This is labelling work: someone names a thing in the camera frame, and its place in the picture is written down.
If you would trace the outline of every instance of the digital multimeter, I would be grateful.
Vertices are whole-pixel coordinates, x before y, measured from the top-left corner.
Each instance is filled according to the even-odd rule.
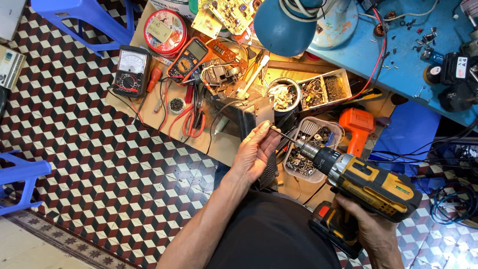
[[[197,66],[209,61],[212,56],[212,50],[197,37],[193,37],[169,66],[167,74],[169,77],[181,77],[181,82],[186,81]]]
[[[145,49],[119,46],[118,68],[113,92],[118,95],[141,98],[146,93],[151,55]]]

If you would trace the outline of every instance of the brown circuit board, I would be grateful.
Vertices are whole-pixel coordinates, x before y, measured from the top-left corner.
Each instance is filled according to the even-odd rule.
[[[200,31],[194,31],[193,37],[199,38],[202,42],[206,43],[207,41],[211,40],[211,38]],[[208,47],[212,49],[214,54],[216,54],[219,58],[221,58],[225,62],[234,61],[237,63],[238,66],[241,67],[242,72],[244,72],[248,66],[248,62],[245,59],[240,59],[238,54],[230,50],[224,44],[217,40],[212,40],[207,44]]]

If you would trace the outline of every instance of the yellow cordless drill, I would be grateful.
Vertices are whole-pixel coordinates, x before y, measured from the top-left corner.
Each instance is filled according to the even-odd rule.
[[[355,200],[366,210],[399,223],[420,205],[422,195],[408,176],[394,175],[353,154],[341,154],[331,148],[310,141],[295,141],[278,133],[292,141],[302,156],[327,175],[333,185],[332,191]],[[333,209],[330,202],[324,201],[312,213],[309,224],[350,258],[356,259],[362,252],[357,220],[344,209]]]

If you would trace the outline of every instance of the blue plastic stool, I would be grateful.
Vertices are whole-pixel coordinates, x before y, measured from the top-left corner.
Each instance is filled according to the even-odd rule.
[[[4,184],[20,180],[25,181],[25,188],[23,188],[20,202],[12,206],[4,206],[0,204],[0,216],[41,205],[43,201],[30,202],[33,195],[33,189],[35,188],[35,182],[39,176],[49,175],[52,172],[52,166],[47,161],[29,162],[11,154],[18,151],[19,150],[13,150],[6,153],[0,153],[0,158],[15,164],[14,167],[0,169],[0,198],[7,196],[3,190]]]
[[[96,55],[103,57],[99,51],[119,49],[120,45],[129,45],[133,38],[133,9],[136,12],[140,12],[140,9],[129,0],[123,1],[126,5],[127,28],[104,11],[97,0],[32,0],[32,8],[56,27],[94,51]],[[62,20],[69,18],[78,19],[78,33],[63,24]],[[95,26],[114,42],[97,45],[88,43],[83,39],[82,21]]]

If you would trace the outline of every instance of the drill bit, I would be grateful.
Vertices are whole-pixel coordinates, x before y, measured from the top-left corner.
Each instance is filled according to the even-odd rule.
[[[290,138],[290,137],[286,136],[285,134],[283,134],[283,133],[281,133],[281,132],[277,131],[275,128],[272,128],[272,127],[271,127],[271,130],[273,130],[274,132],[276,132],[276,133],[278,133],[278,134],[282,135],[282,137],[284,137],[284,138],[287,138],[289,141],[291,141],[292,143],[294,143],[294,144],[295,144],[295,142],[296,142],[295,140],[293,140],[292,138]]]

